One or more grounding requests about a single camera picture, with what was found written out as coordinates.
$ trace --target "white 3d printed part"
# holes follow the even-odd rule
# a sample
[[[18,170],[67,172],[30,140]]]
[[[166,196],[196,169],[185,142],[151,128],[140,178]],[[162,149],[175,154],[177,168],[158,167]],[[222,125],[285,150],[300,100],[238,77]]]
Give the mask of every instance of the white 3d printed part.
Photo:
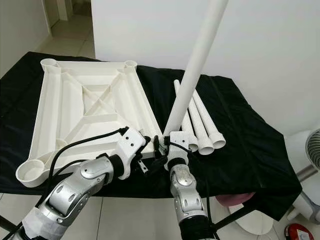
[[[222,148],[224,145],[226,145],[226,140],[224,136],[218,131],[214,121],[210,117],[204,103],[202,102],[199,94],[197,93],[197,90],[194,90],[193,100],[195,102],[196,108],[199,111],[206,132],[208,133],[209,138],[213,143],[214,149]]]
[[[169,133],[172,131],[178,131],[181,126],[201,70],[217,34],[227,3],[228,0],[211,0],[209,2],[199,35],[182,78],[181,90],[176,96],[168,122],[166,123],[164,136],[169,136]]]
[[[174,90],[175,90],[175,94],[178,93],[179,91],[179,87],[180,87],[180,82],[179,80],[174,80]],[[184,118],[182,120],[181,123],[181,128],[182,131],[186,131],[188,133],[188,137],[189,137],[189,149],[191,149],[192,152],[195,152],[198,150],[198,140],[194,134],[194,130],[192,128],[191,125],[191,121],[190,121],[190,117],[188,114],[188,111],[186,111]]]
[[[136,73],[137,63],[74,62],[43,59],[43,83],[28,160],[15,172],[26,187],[42,184],[55,154],[64,146],[125,126],[151,137],[162,133]],[[112,154],[120,137],[83,143],[59,157],[54,173],[79,159]],[[154,155],[150,142],[143,158]],[[75,165],[62,173],[73,172]]]

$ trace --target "metal stand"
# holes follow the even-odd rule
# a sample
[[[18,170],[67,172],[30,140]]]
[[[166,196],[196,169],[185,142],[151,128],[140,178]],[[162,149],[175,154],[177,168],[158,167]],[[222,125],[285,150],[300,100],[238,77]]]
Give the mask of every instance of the metal stand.
[[[16,229],[16,225],[14,225],[12,222],[0,215],[0,228],[3,228],[8,232],[11,232]]]
[[[218,230],[223,228],[224,226],[232,223],[233,221],[243,217],[251,213],[253,210],[256,210],[256,206],[244,206],[243,208],[239,209],[238,211],[230,214],[229,216],[225,217],[221,221],[214,224],[214,229]]]

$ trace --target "white wall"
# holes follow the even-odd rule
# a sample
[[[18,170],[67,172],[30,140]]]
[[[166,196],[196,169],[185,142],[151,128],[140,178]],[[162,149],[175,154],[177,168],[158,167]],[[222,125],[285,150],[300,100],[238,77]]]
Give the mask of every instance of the white wall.
[[[208,0],[92,0],[95,55],[185,69]],[[320,1],[229,0],[203,73],[285,135],[320,123]]]
[[[0,77],[49,34],[42,0],[1,0]]]

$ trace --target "white tape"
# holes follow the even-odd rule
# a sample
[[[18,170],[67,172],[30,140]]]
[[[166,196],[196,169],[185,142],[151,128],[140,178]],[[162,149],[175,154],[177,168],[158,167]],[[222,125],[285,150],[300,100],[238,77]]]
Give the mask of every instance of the white tape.
[[[25,234],[30,238],[41,236],[48,240],[59,240],[67,230],[56,221],[47,218],[38,208],[34,207],[22,220]]]

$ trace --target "black cloth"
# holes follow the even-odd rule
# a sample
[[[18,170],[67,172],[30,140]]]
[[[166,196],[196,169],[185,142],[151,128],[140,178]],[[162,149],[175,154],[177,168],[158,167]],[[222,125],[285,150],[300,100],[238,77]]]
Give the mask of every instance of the black cloth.
[[[15,172],[29,155],[44,72],[40,61],[95,61],[85,57],[55,56],[28,52],[1,79],[0,192],[40,195],[44,184],[27,188]],[[175,100],[173,81],[183,70],[138,66],[137,74],[155,118],[163,131]],[[213,121],[226,139],[226,146],[190,158],[197,190],[210,196],[256,192],[245,205],[279,220],[301,192],[301,185],[288,160],[283,135],[269,126],[247,103],[230,78],[201,75],[197,91]],[[153,159],[147,159],[149,166]],[[169,173],[161,168],[146,178],[135,172],[126,180],[115,179],[97,196],[171,198]]]

